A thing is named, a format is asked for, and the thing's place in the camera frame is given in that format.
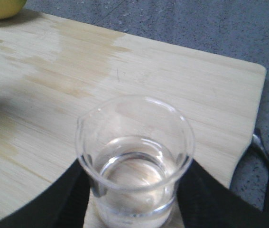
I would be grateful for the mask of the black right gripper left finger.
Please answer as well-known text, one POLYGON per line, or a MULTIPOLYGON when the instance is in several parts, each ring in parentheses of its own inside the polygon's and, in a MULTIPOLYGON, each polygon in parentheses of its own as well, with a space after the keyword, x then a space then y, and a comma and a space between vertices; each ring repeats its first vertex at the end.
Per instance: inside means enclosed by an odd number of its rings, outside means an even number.
POLYGON ((79 161, 43 193, 0 220, 0 228, 82 228, 90 181, 79 161))

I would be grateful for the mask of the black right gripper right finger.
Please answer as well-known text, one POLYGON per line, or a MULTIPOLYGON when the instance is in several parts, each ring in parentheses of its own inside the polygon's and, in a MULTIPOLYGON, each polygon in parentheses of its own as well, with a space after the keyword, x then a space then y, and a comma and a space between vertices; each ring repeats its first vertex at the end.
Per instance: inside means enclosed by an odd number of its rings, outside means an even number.
POLYGON ((186 228, 269 228, 269 215, 248 204, 198 162, 179 181, 177 202, 186 228))

